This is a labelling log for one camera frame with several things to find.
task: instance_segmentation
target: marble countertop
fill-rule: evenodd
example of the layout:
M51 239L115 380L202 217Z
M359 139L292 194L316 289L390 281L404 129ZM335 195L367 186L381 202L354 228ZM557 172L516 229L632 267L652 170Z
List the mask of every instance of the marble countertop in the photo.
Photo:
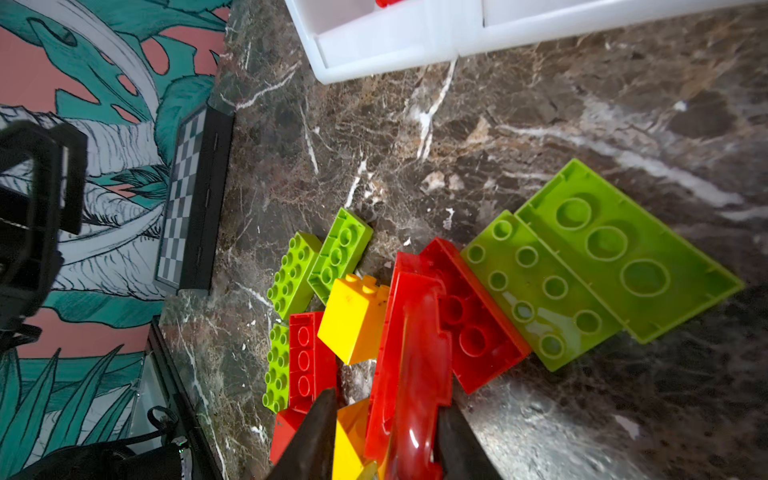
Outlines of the marble countertop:
M288 239L347 206L359 272L459 246L578 157L746 289L652 343L620 333L556 373L535 355L461 406L505 478L765 478L768 8L694 15L340 84L315 78L283 2L236 2L211 103L235 111L213 289L163 332L224 478L261 479L266 291ZM318 299L310 309L319 308ZM375 362L342 370L348 402Z

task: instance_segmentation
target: toy building block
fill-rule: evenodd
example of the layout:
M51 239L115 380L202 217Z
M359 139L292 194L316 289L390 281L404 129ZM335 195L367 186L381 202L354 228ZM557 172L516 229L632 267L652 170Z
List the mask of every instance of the toy building block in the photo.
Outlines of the toy building block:
M743 283L578 160L515 216L640 343Z
M412 288L412 281L422 278L400 273L398 289ZM435 429L438 408L451 405L453 383L451 334L440 329L439 312L435 290L403 306L406 325L397 409L387 450L387 478L443 478L437 452L433 451Z
M323 312L290 316L291 409L307 413L325 389L336 388L336 355L317 338Z
M336 413L333 480L370 480L376 473L376 463L362 454L367 422L368 399L344 407Z
M427 296L445 295L441 280L407 271L414 257L418 258L407 253L397 254L392 274L392 295L376 359L376 372L373 374L366 457L373 458L379 465L386 456L395 418L406 312L415 308L411 305L418 306Z
M264 375L266 393L261 398L265 407L278 413L288 406L289 337L288 327L275 325L270 330L270 351L266 355L269 369Z
M317 337L346 365L374 359L379 351L389 287L347 275L333 284Z
M435 238L419 257L419 270L412 271L445 284L440 326L451 333L451 364L465 392L473 393L531 353L452 243Z
M275 282L266 292L280 317L288 320L294 313L302 313L312 300L312 287L307 279L320 251L320 240L311 233L298 232L288 243L288 253L280 261Z
M621 330L611 312L506 210L462 256L552 372Z
M339 210L309 278L324 305L328 304L333 282L355 271L372 235L373 228L355 214L345 208Z
M270 462L275 465L280 457L283 456L286 447L290 443L296 430L301 426L306 414L297 412L294 409L285 409L277 414L275 418L275 431L272 435L272 448L270 449Z

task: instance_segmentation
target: yellow building block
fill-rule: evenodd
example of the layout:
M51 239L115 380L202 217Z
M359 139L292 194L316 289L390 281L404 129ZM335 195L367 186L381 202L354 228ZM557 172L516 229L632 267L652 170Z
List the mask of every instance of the yellow building block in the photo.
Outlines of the yellow building block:
M317 332L346 365L379 354L389 287L376 286L376 279L347 275L333 282L331 295Z
M336 413L333 480L370 480L376 473L376 463L362 456L366 449L368 404L369 399L361 400Z

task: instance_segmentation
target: mural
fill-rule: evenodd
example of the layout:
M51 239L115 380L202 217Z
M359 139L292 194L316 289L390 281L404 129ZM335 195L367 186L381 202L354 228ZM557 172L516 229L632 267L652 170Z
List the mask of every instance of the mural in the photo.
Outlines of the mural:
M213 86L231 0L0 2L0 128L88 136L83 228L37 343L0 359L0 480L62 446L125 437L144 361L176 130ZM31 168L0 174L26 193Z

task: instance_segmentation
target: green building block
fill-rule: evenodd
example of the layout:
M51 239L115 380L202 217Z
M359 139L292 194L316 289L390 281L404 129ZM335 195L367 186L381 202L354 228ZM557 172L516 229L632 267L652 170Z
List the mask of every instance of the green building block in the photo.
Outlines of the green building block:
M551 371L621 331L621 324L505 210L462 258Z
M743 288L731 272L575 159L515 216L640 343Z
M312 287L307 282L312 265L320 252L320 240L311 233L298 232L288 243L288 253L280 261L275 282L266 292L275 311L283 320L294 313L304 313L312 300Z
M270 366L264 375L266 393L261 402L275 413L288 408L288 338L287 326L275 325L270 330L270 352L266 355Z
M310 274L310 286L323 304L328 303L333 281L355 271L372 236L373 228L347 209L339 210Z

